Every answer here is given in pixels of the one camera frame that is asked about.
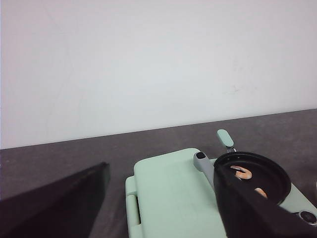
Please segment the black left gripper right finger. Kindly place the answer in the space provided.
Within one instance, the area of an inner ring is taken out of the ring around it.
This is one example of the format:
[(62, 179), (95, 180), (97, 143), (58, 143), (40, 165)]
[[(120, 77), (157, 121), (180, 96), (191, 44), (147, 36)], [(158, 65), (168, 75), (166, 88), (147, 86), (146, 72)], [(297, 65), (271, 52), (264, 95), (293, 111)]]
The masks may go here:
[(214, 169), (218, 210), (229, 238), (315, 238), (317, 229), (268, 201), (224, 166)]

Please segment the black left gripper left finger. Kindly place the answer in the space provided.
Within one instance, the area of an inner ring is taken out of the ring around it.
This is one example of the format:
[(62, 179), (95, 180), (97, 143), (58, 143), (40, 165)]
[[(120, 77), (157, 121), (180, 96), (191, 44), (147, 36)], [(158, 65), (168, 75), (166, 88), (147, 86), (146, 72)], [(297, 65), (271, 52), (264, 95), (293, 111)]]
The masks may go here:
[(2, 238), (88, 238), (103, 204), (110, 166), (102, 162), (0, 202)]

